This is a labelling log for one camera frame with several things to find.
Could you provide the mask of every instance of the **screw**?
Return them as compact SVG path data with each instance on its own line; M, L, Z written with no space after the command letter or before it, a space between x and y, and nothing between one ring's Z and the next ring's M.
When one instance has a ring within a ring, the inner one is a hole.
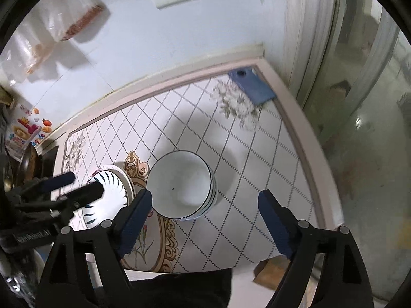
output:
M299 227L301 228L308 228L310 226L310 223L306 220L300 220L298 222Z
M69 226L65 226L61 229L61 233L63 235L68 234L70 232L71 228Z
M111 220L104 220L102 223L101 223L101 226L103 227L103 228L109 228L111 225L112 225L112 221Z
M341 226L340 232L342 232L343 234L348 234L350 230L346 226Z

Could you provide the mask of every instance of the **decorative placemat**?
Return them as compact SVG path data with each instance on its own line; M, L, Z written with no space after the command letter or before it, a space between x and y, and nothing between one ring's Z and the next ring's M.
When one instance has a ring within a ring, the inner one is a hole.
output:
M215 172L217 204L191 221L150 213L133 251L123 259L125 268L199 272L278 255L258 212L258 193L265 188L298 219L317 226L305 173L275 104L268 102L250 111L252 121L247 125L247 116L233 116L233 108L244 112L240 95L228 108L217 105L221 98L215 94L221 94L221 84L229 81L223 75L166 91L68 138L66 154L73 159L78 153L79 161L72 168L77 179L64 191L85 184L96 168L113 163L128 172L138 189L144 188L150 167L173 150L197 153ZM78 214L71 226L86 228Z

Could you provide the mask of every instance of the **blue gripper pad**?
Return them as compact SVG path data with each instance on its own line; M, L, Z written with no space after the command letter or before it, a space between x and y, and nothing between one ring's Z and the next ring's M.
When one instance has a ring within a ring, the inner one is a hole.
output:
M228 75L255 106L277 97L270 86L254 74L251 67L235 69Z
M269 190L261 191L258 195L258 209L278 251L290 259L296 250L291 235L297 219L289 209L281 207Z
M118 211L113 222L115 224L114 231L120 236L116 250L121 258L133 250L151 206L151 193L142 189L129 206Z

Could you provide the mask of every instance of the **bowl rim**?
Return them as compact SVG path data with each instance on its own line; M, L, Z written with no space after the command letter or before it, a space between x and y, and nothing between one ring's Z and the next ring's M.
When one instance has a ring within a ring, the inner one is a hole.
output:
M206 165L206 167L207 167L207 169L208 169L208 173L210 174L210 188L209 188L209 190L208 190L207 197L204 199L204 202L201 204L201 206L198 207L198 208L196 209L196 211L194 211L193 213L191 213L190 215L187 215L187 216L183 216L183 217L180 217L180 218L170 218L170 217L168 217L168 216L163 215L163 214L160 213L159 211L157 211L157 210L154 208L154 206L151 205L151 207L153 208L154 211L156 211L156 213L160 214L161 216L163 216L163 217L165 217L165 218L167 218L167 219L171 219L171 220L180 220L180 219L188 218L188 217L194 215L195 213L197 213L197 212L206 204L206 202L208 201L209 196L210 196L210 193L212 192L212 186L213 186L213 178L212 178L212 176L214 175L214 173L211 172L211 168L209 167L209 165L207 164L207 162L206 162L200 155L198 155L197 153L195 153L195 152L193 152L193 151L186 151L186 150L183 150L183 149L182 149L182 150L170 151L170 152L168 152L167 154L164 154L162 157L160 157L160 158L157 160L156 163L154 163L153 167L150 169L150 171L149 171L149 173L148 173L146 188L148 187L148 180L149 180L149 178L150 178L150 173L151 173L151 171L154 169L155 165L156 165L157 163L159 163L159 162L161 161L161 159L163 159L163 157L165 157L165 156L167 156L167 155L170 155L170 154L172 154L172 153L182 153L182 152L194 154L195 156L197 156L199 159L201 159L201 160L204 162L204 164Z
M209 200L209 205L205 207L204 209L201 210L197 215L193 214L192 216L186 216L184 218L176 219L180 221L189 221L189 220L196 220L200 218L201 216L205 215L211 207L213 207L214 202L217 200L217 194L218 194L218 187L217 187L217 182L215 182L215 191L214 191L214 196L210 198Z
M211 198L208 199L208 203L206 205L203 205L203 208L197 210L197 212L196 212L197 216L201 216L205 212L207 212L209 210L209 208L211 207L212 202L217 197L217 193L218 193L218 191L217 191L217 181L215 180L214 176L212 177L212 180L213 180L213 182L212 182Z

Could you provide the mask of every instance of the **white plate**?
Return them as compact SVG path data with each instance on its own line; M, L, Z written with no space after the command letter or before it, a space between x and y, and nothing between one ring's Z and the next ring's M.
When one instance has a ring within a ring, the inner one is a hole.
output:
M103 170L111 171L111 172L115 173L121 179L124 187L126 188L128 205L130 205L131 202L133 201L134 197L136 196L136 194L135 194L135 190L134 190L134 184L131 181L131 178L128 175L128 173L125 170L123 170L122 168L120 168L116 165L113 165L113 164L111 164L111 165L102 165L99 169L97 169L95 171L95 173L98 172L98 171L103 171Z
M103 184L103 196L86 205L81 210L88 229L97 226L105 219L113 220L121 208L127 206L127 193L119 176L112 171L95 173L88 183L98 181Z
M175 151L154 164L147 178L147 190L157 213L182 219L193 216L207 204L213 183L207 163L200 156Z

